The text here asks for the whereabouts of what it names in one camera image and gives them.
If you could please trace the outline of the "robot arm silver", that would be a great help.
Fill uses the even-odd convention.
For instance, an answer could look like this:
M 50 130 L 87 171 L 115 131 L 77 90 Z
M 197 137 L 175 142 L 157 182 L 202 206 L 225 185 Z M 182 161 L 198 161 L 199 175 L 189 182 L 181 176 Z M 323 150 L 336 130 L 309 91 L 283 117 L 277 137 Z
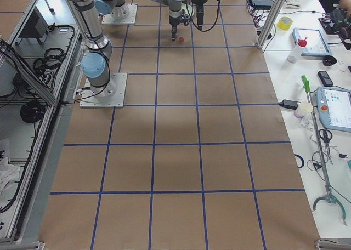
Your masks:
M 152 0 L 167 5 L 169 24 L 171 25 L 171 39 L 176 40 L 177 27 L 180 24 L 187 26 L 190 21 L 190 16 L 182 11 L 182 0 Z
M 72 4 L 71 12 L 75 16 L 80 30 L 84 33 L 88 54 L 83 57 L 81 68 L 88 81 L 92 96 L 108 99 L 116 92 L 116 83 L 112 80 L 109 68 L 112 54 L 111 41 L 105 36 L 97 16 L 97 8 L 103 7 L 113 10 L 125 7 L 125 0 L 66 0 Z M 171 39 L 177 36 L 180 24 L 188 25 L 192 22 L 191 13 L 182 12 L 182 0 L 153 0 L 169 7 L 169 24 L 171 25 Z

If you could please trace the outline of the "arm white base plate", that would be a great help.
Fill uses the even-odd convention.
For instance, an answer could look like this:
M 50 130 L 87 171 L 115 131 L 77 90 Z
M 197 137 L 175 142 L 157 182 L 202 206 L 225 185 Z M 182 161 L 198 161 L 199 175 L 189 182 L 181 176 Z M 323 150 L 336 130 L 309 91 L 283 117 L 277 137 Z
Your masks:
M 117 107 L 122 108 L 127 85 L 127 73 L 112 73 L 107 87 L 101 91 L 97 88 L 84 90 L 83 100 L 80 101 L 81 108 L 103 108 Z
M 114 7 L 110 14 L 103 16 L 103 25 L 134 25 L 138 5 L 135 3 Z

